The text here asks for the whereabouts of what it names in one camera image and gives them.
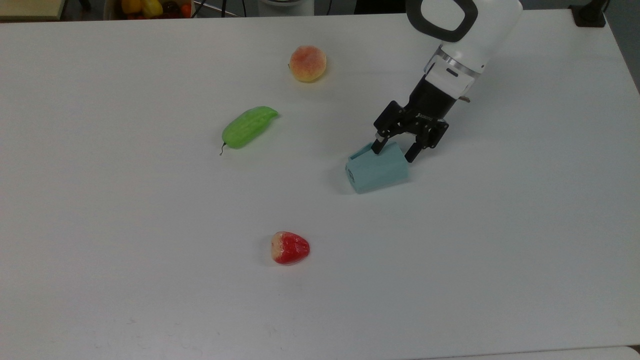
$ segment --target light blue block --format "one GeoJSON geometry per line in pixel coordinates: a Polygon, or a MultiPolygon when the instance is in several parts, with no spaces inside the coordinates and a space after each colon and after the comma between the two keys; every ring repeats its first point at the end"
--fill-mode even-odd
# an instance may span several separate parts
{"type": "Polygon", "coordinates": [[[371,144],[351,155],[345,167],[347,178],[357,193],[397,184],[409,178],[409,164],[397,143],[389,142],[377,155],[371,150],[371,144]]]}

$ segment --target strawberry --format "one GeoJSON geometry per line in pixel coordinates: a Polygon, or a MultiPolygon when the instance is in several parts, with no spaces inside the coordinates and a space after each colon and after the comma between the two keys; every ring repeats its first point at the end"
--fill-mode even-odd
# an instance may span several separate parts
{"type": "Polygon", "coordinates": [[[309,243],[300,235],[280,231],[271,238],[271,257],[282,265],[297,263],[309,255],[309,243]]]}

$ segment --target fruit basket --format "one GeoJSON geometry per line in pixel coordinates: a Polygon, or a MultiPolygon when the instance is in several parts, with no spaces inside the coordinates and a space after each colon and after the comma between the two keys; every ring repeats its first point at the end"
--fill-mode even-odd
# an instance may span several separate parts
{"type": "Polygon", "coordinates": [[[104,20],[180,19],[191,17],[193,0],[106,0],[104,20]]]}

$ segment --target black cable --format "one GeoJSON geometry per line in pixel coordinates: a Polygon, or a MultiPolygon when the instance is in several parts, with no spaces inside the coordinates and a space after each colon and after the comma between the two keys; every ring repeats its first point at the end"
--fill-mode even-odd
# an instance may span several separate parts
{"type": "Polygon", "coordinates": [[[196,11],[193,13],[193,15],[191,16],[191,18],[193,19],[194,17],[196,17],[196,15],[198,15],[198,12],[200,11],[200,9],[202,9],[202,7],[204,6],[204,3],[206,3],[207,0],[200,0],[200,6],[198,6],[198,8],[196,9],[196,11]]]}
{"type": "Polygon", "coordinates": [[[222,0],[222,11],[220,11],[222,16],[221,17],[225,17],[225,14],[227,12],[227,0],[222,0]]]}

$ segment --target artificial cucumber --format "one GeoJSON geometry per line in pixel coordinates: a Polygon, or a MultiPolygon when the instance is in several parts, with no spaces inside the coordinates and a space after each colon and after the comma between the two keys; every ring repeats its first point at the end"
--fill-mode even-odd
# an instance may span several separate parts
{"type": "Polygon", "coordinates": [[[240,149],[262,134],[276,116],[278,112],[269,106],[258,106],[245,111],[222,132],[222,146],[229,145],[232,149],[240,149]]]}

